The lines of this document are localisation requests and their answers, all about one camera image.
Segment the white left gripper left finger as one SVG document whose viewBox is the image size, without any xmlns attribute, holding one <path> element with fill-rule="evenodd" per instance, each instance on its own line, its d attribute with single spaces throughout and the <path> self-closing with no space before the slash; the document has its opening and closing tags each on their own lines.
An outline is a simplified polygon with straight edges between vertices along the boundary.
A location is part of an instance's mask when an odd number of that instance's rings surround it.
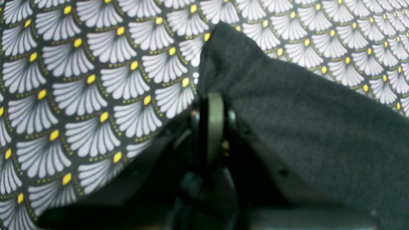
<svg viewBox="0 0 409 230">
<path fill-rule="evenodd" d="M 207 166 L 207 128 L 208 97 L 194 99 L 190 112 L 190 130 L 192 136 L 192 160 L 195 169 L 206 169 Z"/>
</svg>

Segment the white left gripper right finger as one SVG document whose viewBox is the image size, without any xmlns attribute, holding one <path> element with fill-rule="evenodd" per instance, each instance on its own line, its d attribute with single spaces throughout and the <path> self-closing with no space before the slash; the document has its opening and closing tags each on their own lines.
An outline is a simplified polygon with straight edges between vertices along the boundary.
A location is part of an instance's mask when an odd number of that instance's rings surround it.
<svg viewBox="0 0 409 230">
<path fill-rule="evenodd" d="M 208 95 L 208 165 L 216 166 L 229 157 L 237 129 L 231 100 L 219 93 Z"/>
</svg>

